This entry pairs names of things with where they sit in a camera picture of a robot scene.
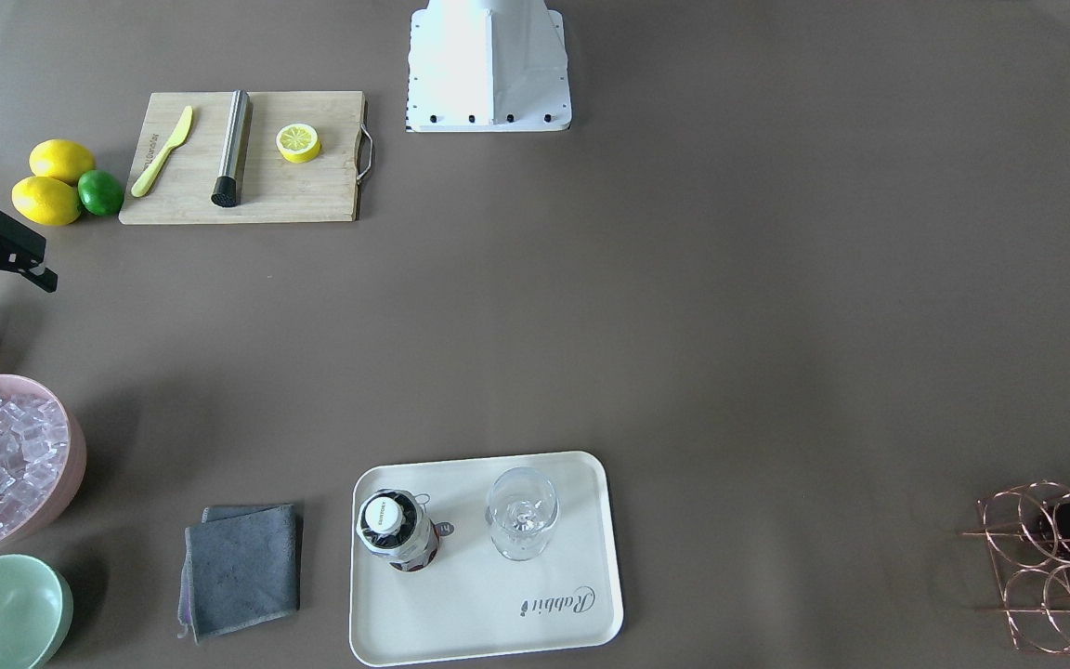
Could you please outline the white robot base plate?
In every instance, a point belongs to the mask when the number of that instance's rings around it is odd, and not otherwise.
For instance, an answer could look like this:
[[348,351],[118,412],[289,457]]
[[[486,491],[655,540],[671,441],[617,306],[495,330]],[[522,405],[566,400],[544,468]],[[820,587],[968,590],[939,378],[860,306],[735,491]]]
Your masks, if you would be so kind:
[[562,14],[542,1],[429,1],[411,14],[406,128],[570,128]]

